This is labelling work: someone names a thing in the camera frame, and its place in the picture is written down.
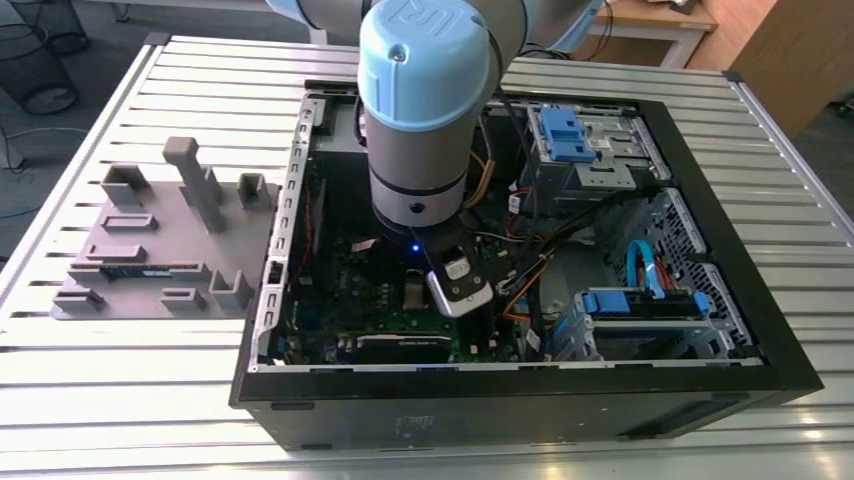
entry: metal table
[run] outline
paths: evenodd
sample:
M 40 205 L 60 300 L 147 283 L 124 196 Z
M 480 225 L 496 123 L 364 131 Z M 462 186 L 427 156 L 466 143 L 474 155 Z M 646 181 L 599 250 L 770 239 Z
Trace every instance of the metal table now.
M 303 81 L 352 79 L 344 47 L 173 37 L 145 45 L 0 274 L 0 475 L 145 478 L 850 478 L 854 229 L 752 94 L 714 72 L 518 61 L 510 91 L 660 100 L 747 244 L 826 390 L 670 441 L 285 453 L 227 405 L 241 319 L 49 318 L 113 163 L 177 180 L 193 136 L 221 181 L 280 180 Z

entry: wastebasket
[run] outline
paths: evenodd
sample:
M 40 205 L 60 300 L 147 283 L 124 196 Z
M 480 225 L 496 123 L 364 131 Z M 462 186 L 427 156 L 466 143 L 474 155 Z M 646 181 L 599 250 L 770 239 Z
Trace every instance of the wastebasket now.
M 48 32 L 48 47 L 67 55 L 89 44 L 71 0 L 9 0 L 24 23 Z
M 48 33 L 25 24 L 0 25 L 0 87 L 33 115 L 65 110 L 77 90 L 59 57 L 48 50 Z

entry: electronic component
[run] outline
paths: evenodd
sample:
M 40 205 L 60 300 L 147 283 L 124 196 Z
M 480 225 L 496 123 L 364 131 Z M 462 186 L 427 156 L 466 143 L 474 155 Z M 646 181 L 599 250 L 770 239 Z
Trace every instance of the electronic component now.
M 451 338 L 401 335 L 363 335 L 353 352 L 359 364 L 447 363 Z
M 702 292 L 670 290 L 656 299 L 648 290 L 602 290 L 580 294 L 582 313 L 602 319 L 696 319 L 710 313 L 708 297 Z
M 516 268 L 515 257 L 502 245 L 482 247 L 483 273 L 492 285 L 499 286 L 512 275 Z
M 547 104 L 531 109 L 528 129 L 536 161 L 526 165 L 518 186 L 524 191 L 536 181 L 543 217 L 566 217 L 604 192 L 638 190 L 668 178 L 631 107 Z M 522 199 L 519 213 L 531 215 L 532 199 Z
M 424 302 L 424 272 L 421 270 L 405 271 L 405 283 L 403 285 L 403 310 L 425 310 Z

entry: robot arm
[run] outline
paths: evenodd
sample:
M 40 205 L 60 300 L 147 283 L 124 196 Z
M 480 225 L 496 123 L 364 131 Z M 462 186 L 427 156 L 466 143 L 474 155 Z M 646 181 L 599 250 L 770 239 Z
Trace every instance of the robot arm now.
M 373 211 L 421 244 L 436 305 L 459 317 L 492 299 L 458 218 L 478 118 L 531 19 L 575 15 L 571 30 L 586 33 L 602 0 L 267 1 L 313 28 L 359 33 Z M 574 49 L 583 34 L 563 32 L 540 41 Z

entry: robot arm logo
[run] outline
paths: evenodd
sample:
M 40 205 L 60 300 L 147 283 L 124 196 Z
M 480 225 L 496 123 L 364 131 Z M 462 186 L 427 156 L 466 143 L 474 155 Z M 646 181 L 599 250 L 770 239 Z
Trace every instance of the robot arm logo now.
M 460 10 L 450 7 L 444 2 L 409 0 L 392 13 L 389 20 L 423 30 L 432 37 L 440 37 L 450 31 L 460 15 Z

